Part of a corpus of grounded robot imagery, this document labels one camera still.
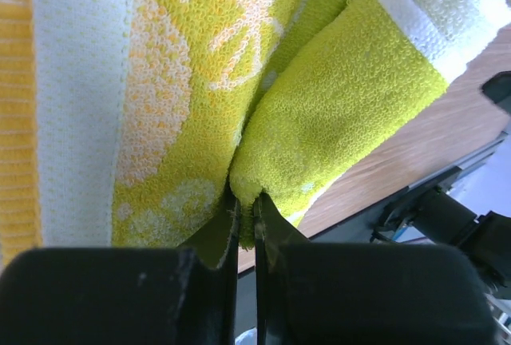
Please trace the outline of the yellow green patterned towel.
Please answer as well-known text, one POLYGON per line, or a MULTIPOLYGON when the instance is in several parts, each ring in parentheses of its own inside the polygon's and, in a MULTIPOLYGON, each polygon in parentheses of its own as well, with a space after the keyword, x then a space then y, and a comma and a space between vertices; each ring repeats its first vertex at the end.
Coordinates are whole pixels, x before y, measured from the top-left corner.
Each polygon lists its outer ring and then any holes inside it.
POLYGON ((1 0, 1 263, 172 248, 230 188, 299 224, 510 22, 508 0, 1 0))

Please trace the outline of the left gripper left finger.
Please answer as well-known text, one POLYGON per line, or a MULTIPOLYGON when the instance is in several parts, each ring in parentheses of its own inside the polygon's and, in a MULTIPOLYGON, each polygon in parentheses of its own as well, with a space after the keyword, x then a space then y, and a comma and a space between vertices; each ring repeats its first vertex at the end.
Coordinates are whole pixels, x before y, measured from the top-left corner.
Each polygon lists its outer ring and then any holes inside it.
POLYGON ((40 248, 1 275, 4 344, 231 344, 240 206, 177 248, 40 248))

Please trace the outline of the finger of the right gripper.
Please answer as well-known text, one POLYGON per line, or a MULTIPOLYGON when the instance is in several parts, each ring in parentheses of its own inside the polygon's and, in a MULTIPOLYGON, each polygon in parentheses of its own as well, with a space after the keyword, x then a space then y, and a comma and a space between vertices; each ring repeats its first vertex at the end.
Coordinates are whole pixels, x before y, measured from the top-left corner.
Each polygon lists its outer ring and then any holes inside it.
POLYGON ((498 108, 507 114, 511 112, 511 72, 502 71, 496 73, 482 86, 481 91, 486 98, 491 100, 498 108))

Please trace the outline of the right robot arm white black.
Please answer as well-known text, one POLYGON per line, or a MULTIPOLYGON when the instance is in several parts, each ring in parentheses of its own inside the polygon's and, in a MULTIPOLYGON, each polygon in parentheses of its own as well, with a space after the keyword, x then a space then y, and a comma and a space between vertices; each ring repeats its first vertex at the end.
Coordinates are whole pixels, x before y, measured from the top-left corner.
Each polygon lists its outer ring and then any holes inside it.
POLYGON ((370 241, 393 243, 390 234, 413 226, 428 240, 464 252, 488 293, 510 298, 510 218, 490 211, 478 215, 447 194, 444 183, 461 173, 453 166, 408 188, 389 203, 374 226, 370 241))

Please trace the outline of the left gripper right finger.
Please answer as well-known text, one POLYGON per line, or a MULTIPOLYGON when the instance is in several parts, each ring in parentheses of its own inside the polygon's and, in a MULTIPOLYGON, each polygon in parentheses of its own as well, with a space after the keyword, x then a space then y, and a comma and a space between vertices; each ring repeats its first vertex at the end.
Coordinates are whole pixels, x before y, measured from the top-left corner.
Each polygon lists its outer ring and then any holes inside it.
POLYGON ((253 205, 260 344, 495 344, 468 258, 445 245, 313 243, 253 205))

